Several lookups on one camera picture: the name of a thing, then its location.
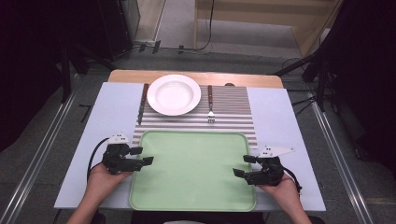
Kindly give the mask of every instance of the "green tray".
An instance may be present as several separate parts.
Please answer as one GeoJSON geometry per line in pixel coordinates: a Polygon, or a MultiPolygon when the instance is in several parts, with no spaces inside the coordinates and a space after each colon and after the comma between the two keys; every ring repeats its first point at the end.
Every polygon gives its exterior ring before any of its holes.
{"type": "Polygon", "coordinates": [[[241,133],[143,133],[139,158],[150,166],[134,173],[130,204],[147,211],[250,211],[255,190],[233,175],[251,171],[243,156],[248,140],[241,133]]]}

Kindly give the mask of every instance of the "striped placemat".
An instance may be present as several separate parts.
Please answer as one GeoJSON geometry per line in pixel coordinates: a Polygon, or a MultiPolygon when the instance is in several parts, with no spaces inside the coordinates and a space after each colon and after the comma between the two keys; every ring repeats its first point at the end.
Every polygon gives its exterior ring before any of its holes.
{"type": "Polygon", "coordinates": [[[209,112],[207,86],[200,86],[200,88],[202,96],[198,106],[184,115],[165,116],[153,110],[146,102],[141,125],[136,121],[133,146],[139,145],[140,137],[145,131],[165,130],[243,133],[247,138],[249,148],[257,149],[247,88],[213,86],[213,112],[216,116],[214,123],[207,122],[209,112]]]}

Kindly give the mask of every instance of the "white plate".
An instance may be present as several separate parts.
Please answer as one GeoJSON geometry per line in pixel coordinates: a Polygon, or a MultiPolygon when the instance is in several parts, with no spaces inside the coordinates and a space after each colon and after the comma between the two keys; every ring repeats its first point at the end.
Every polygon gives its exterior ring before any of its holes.
{"type": "Polygon", "coordinates": [[[148,88],[148,103],[158,113],[176,116],[193,110],[201,99],[199,85],[190,77],[168,75],[148,88]]]}

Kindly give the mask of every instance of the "fork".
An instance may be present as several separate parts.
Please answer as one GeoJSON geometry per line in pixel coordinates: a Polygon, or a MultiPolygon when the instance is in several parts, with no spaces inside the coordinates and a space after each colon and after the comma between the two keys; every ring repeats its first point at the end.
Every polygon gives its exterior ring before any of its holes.
{"type": "Polygon", "coordinates": [[[213,94],[211,85],[207,86],[207,94],[209,96],[209,113],[207,114],[207,122],[214,123],[215,114],[213,113],[213,94]]]}

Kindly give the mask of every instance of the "hand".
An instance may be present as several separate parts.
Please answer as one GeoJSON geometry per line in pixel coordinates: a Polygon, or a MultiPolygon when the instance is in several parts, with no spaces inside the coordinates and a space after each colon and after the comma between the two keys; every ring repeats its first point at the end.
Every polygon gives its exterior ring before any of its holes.
{"type": "Polygon", "coordinates": [[[257,187],[269,193],[275,199],[292,223],[311,223],[301,205],[297,188],[291,177],[283,175],[277,186],[259,185],[257,187]]]}
{"type": "Polygon", "coordinates": [[[92,168],[85,194],[78,208],[67,223],[91,223],[93,215],[102,201],[132,172],[122,172],[112,175],[107,168],[99,163],[92,168]]]}

